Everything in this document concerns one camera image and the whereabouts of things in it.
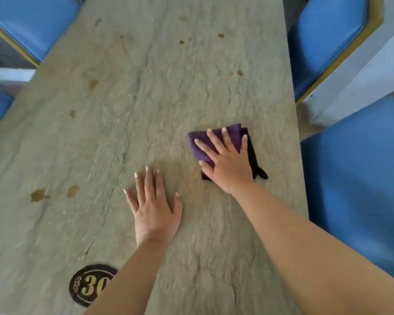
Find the person's right forearm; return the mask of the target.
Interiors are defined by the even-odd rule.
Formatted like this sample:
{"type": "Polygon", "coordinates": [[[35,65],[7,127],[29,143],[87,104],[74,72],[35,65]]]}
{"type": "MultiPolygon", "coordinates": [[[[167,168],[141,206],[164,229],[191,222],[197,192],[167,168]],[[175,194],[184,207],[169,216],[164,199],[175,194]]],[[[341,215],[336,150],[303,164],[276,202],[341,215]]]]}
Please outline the person's right forearm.
{"type": "Polygon", "coordinates": [[[305,315],[394,315],[394,278],[252,180],[240,204],[305,315]]]}

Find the round black gold sticker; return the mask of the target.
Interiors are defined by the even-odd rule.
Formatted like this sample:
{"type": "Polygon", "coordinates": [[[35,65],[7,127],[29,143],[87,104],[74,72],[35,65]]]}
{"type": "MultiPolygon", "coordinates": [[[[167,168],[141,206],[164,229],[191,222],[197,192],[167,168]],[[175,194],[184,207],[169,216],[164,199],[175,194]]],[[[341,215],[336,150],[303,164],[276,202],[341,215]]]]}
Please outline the round black gold sticker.
{"type": "Polygon", "coordinates": [[[115,277],[114,266],[95,263],[78,270],[69,282],[69,295],[78,305],[88,308],[115,277]]]}

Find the person's left hand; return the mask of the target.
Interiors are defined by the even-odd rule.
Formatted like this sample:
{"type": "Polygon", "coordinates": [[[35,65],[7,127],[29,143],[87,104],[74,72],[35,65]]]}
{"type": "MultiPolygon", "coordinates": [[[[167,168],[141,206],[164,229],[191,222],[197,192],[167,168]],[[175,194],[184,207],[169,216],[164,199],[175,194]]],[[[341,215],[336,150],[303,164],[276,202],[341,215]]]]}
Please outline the person's left hand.
{"type": "Polygon", "coordinates": [[[136,245],[139,247],[145,242],[156,242],[167,247],[178,231],[182,214],[172,214],[173,205],[170,206],[168,203],[164,177],[159,170],[153,171],[156,194],[154,201],[146,201],[145,199],[145,176],[143,177],[139,172],[134,175],[136,183],[134,195],[139,202],[138,211],[132,212],[136,245]]]}

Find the purple cleaning cloth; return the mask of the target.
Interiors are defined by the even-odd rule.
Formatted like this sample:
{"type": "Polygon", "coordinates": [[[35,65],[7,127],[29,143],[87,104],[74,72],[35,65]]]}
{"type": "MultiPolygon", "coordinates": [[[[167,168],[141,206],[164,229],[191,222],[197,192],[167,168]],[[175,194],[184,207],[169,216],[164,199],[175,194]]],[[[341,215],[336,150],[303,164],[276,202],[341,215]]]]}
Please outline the purple cleaning cloth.
{"type": "MultiPolygon", "coordinates": [[[[252,169],[252,177],[255,180],[257,177],[261,179],[267,180],[267,173],[258,165],[256,153],[254,147],[252,145],[251,137],[249,135],[249,131],[247,127],[242,127],[240,123],[236,123],[226,127],[228,134],[231,138],[231,142],[233,146],[236,148],[238,152],[240,152],[242,146],[242,137],[247,135],[247,153],[249,164],[252,169]]],[[[210,138],[207,136],[207,132],[205,131],[194,131],[188,133],[188,141],[193,152],[194,157],[198,161],[206,162],[211,168],[215,167],[215,163],[211,160],[211,158],[201,150],[196,144],[195,139],[200,140],[205,143],[208,148],[213,150],[215,153],[218,153],[213,143],[210,141],[210,138]]]]}

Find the person's right hand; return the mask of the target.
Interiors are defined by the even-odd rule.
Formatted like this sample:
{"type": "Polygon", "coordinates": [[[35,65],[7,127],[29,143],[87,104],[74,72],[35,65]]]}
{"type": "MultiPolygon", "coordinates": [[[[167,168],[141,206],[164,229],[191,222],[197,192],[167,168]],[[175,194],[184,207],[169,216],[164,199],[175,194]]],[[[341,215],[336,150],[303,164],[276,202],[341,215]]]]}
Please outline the person's right hand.
{"type": "Polygon", "coordinates": [[[198,139],[195,144],[203,150],[215,163],[212,182],[231,196],[238,198],[242,191],[254,184],[252,169],[248,160],[241,157],[231,142],[231,138],[226,128],[221,130],[224,145],[229,150],[226,154],[218,154],[207,147],[198,139]]]}

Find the person's left forearm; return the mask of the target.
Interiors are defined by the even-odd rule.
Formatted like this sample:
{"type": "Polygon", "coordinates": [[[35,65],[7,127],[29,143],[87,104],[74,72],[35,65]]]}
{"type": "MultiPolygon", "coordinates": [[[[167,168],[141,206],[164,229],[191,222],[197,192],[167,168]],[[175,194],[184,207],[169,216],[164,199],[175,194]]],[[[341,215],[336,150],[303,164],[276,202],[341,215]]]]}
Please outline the person's left forearm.
{"type": "Polygon", "coordinates": [[[171,241],[145,239],[83,315],[144,315],[171,241]]]}

